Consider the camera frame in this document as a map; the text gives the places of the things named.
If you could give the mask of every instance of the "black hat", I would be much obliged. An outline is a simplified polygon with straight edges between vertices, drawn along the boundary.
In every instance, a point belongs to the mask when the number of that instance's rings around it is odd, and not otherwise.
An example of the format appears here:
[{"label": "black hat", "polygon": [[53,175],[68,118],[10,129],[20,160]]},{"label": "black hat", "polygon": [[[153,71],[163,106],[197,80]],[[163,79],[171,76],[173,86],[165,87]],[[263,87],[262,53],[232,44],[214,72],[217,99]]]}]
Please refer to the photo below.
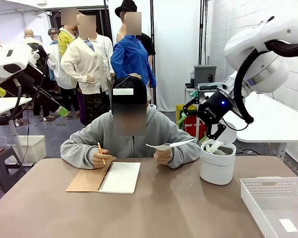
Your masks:
[{"label": "black hat", "polygon": [[114,111],[141,111],[143,109],[146,110],[146,108],[147,89],[141,79],[127,76],[119,78],[114,82],[112,89],[112,113]]},{"label": "black hat", "polygon": [[124,0],[123,3],[121,4],[121,6],[115,9],[115,13],[119,18],[120,18],[119,13],[122,10],[126,11],[126,12],[129,12],[129,11],[136,12],[137,11],[137,6],[136,6],[136,4],[134,3],[133,0]]}]

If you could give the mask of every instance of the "yellow pencil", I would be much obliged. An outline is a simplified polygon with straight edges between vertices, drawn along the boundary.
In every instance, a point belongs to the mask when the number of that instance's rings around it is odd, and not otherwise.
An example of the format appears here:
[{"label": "yellow pencil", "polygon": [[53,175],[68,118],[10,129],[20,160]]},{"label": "yellow pencil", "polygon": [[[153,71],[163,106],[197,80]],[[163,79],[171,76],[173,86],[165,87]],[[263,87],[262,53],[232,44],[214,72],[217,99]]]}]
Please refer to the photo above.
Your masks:
[{"label": "yellow pencil", "polygon": [[98,145],[99,145],[99,152],[101,153],[101,154],[103,154],[103,152],[102,152],[102,150],[101,150],[101,147],[100,147],[100,143],[98,142]]}]

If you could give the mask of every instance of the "white robotic arm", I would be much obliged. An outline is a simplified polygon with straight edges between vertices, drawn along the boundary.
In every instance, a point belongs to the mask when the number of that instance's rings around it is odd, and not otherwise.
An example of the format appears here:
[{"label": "white robotic arm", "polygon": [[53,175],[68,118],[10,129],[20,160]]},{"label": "white robotic arm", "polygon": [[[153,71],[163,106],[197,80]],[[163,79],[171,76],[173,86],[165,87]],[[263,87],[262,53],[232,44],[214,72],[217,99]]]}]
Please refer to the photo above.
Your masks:
[{"label": "white robotic arm", "polygon": [[[199,104],[197,98],[183,107],[186,115],[197,115],[205,123],[206,136],[211,139],[217,139],[226,129],[219,121],[228,111],[247,124],[253,122],[243,101],[251,91],[271,93],[287,80],[289,70],[282,57],[298,56],[298,17],[272,16],[239,32],[226,44],[224,56],[236,72],[199,105],[197,112],[187,110],[190,105]],[[211,134],[214,124],[218,124],[218,130]]]},{"label": "white robotic arm", "polygon": [[[36,62],[42,57],[47,64],[48,56],[42,46],[37,48],[38,50],[32,52],[32,48],[25,43],[0,44],[0,87],[18,97],[15,108],[19,106],[21,94],[28,94],[33,98],[29,104],[33,101],[39,102],[49,108],[51,112],[64,116],[67,114],[67,110],[41,88],[43,79],[49,76],[37,69]],[[17,116],[12,114],[9,117],[0,117],[0,125],[6,124],[8,120]]]}]

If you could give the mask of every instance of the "notebook page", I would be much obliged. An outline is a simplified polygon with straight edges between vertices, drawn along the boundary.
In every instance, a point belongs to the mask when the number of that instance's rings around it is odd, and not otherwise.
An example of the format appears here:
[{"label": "notebook page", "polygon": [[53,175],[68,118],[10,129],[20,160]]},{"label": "notebook page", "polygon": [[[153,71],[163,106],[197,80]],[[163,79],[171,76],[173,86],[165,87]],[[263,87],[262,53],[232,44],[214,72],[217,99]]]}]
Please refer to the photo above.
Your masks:
[{"label": "notebook page", "polygon": [[140,163],[113,162],[99,192],[134,193]]}]

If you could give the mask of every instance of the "spiral notebook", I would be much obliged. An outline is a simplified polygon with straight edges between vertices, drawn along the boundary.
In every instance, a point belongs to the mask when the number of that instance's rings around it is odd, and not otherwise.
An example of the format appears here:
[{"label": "spiral notebook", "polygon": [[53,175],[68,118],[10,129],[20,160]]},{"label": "spiral notebook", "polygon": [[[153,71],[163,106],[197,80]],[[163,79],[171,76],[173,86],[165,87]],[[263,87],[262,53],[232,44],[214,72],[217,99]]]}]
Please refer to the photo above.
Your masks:
[{"label": "spiral notebook", "polygon": [[112,162],[103,170],[80,170],[67,192],[134,193],[140,163]]}]

